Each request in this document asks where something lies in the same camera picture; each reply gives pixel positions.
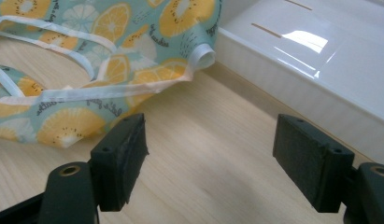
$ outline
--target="kiwi print fabric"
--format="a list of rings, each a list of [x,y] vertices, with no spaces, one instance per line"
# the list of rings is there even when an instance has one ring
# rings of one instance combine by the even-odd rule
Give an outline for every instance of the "kiwi print fabric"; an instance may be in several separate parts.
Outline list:
[[[0,35],[60,52],[91,79],[47,90],[0,65],[0,137],[69,147],[109,131],[214,63],[220,10],[221,0],[0,0]]]

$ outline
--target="screw hole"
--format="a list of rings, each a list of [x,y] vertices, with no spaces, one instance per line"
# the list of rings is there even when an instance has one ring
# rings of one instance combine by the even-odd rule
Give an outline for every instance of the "screw hole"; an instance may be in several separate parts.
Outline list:
[[[63,168],[63,169],[60,171],[60,175],[61,175],[61,176],[74,175],[74,174],[77,173],[78,171],[80,171],[80,167],[79,167],[79,166],[68,166],[68,167]]]
[[[373,166],[372,168],[370,168],[374,173],[376,173],[377,175],[381,175],[381,176],[384,176],[384,167],[380,167],[380,166]]]

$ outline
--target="white plastic container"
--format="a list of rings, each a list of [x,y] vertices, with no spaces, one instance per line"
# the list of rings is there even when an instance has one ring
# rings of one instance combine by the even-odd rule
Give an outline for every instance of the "white plastic container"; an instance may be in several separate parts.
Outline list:
[[[384,163],[384,0],[224,0],[217,60]]]

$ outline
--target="glossy white surface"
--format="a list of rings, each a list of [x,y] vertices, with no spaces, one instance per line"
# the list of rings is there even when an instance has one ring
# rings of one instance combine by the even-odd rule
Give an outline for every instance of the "glossy white surface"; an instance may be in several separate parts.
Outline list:
[[[382,0],[227,0],[217,52],[219,62],[384,163]]]

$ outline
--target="wooden table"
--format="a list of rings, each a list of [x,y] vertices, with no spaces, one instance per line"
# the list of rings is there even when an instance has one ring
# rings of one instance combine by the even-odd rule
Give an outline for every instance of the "wooden table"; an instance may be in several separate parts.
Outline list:
[[[69,78],[88,82],[62,55],[2,37],[0,63],[47,88],[64,87]],[[150,155],[130,204],[101,213],[101,223],[343,223],[344,206],[340,214],[316,213],[272,157],[277,114],[299,115],[222,65],[150,98],[139,111]],[[87,161],[101,138],[68,149],[0,139],[0,210],[42,192],[54,168]],[[361,161],[358,155],[355,163]]]

